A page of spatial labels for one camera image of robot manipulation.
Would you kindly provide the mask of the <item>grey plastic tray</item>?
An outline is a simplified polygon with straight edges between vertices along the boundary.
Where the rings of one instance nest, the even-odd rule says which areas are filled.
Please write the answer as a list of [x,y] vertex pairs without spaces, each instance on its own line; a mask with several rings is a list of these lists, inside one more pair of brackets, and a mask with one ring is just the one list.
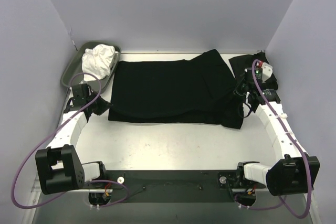
[[[99,80],[97,77],[95,77],[94,75],[92,75],[90,73],[83,72],[82,67],[81,67],[81,65],[82,65],[81,58],[82,58],[83,53],[85,52],[85,49],[87,49],[87,48],[93,49],[95,46],[97,46],[99,44],[114,46],[119,51],[119,55],[117,56],[116,60],[114,61],[114,65],[111,69],[110,75],[105,77],[102,80]],[[75,56],[73,56],[73,58],[71,59],[69,65],[66,67],[66,70],[62,74],[61,83],[65,87],[69,87],[71,84],[88,83],[89,85],[91,85],[91,87],[95,91],[98,91],[99,85],[101,85],[102,91],[104,91],[107,88],[113,74],[115,73],[116,67],[117,67],[117,65],[119,63],[119,60],[120,60],[120,56],[121,56],[121,48],[119,46],[115,45],[112,42],[88,41],[88,42],[84,43],[80,47],[80,49],[78,49]]]

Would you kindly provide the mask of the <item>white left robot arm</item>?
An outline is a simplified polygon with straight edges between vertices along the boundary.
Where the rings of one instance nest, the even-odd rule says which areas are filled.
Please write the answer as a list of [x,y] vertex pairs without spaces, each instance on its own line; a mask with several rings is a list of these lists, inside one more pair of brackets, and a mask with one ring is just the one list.
[[101,188],[108,181],[103,163],[82,163],[76,145],[89,118],[93,114],[102,115],[111,104],[97,96],[86,83],[73,86],[72,94],[62,117],[65,126],[57,131],[45,149],[35,154],[40,187],[45,195],[82,189],[87,182]]

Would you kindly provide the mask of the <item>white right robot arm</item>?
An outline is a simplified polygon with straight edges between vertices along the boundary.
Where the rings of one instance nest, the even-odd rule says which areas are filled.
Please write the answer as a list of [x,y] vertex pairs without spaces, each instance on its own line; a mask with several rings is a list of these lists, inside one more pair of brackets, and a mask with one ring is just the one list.
[[244,180],[265,185],[273,196],[306,194],[313,188],[320,162],[309,156],[296,139],[273,89],[261,89],[263,69],[247,68],[235,93],[261,120],[274,149],[276,163],[239,163]]

